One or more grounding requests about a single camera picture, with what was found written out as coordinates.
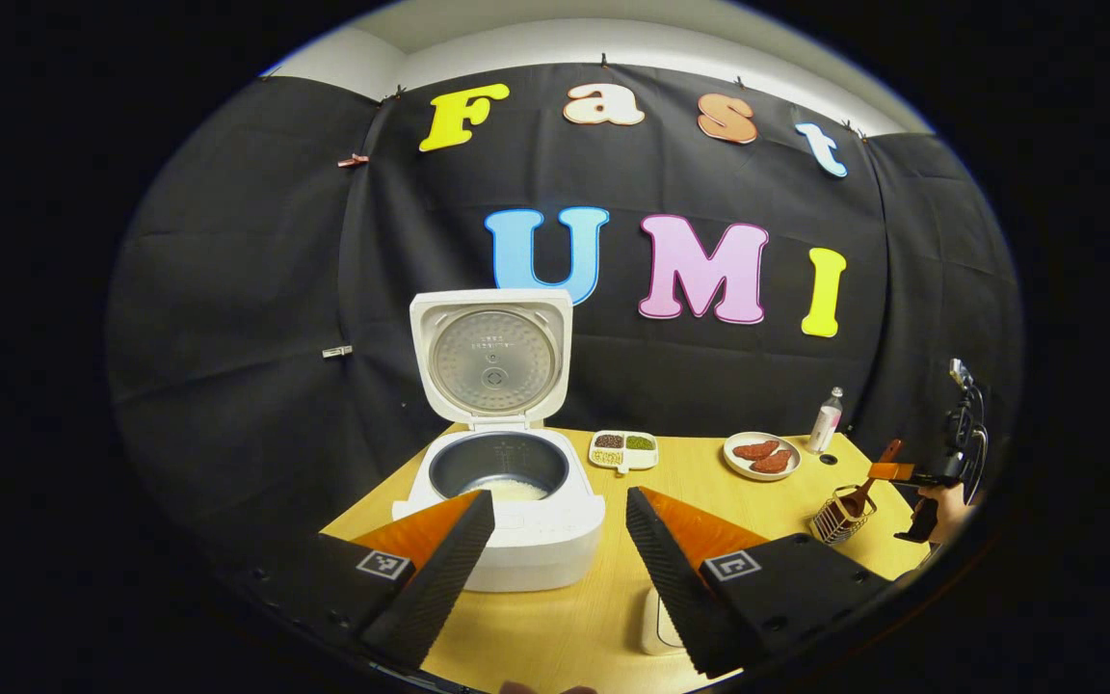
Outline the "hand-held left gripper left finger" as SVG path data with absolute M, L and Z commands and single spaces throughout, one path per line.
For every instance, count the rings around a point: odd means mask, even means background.
M 354 657 L 418 668 L 496 527 L 472 491 L 344 540 L 314 533 L 263 554 L 233 581 L 275 618 Z

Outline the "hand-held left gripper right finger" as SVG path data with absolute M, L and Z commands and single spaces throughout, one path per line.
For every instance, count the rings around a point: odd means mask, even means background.
M 625 524 L 693 667 L 709 678 L 787 657 L 891 585 L 809 533 L 768 540 L 644 485 L 626 493 Z

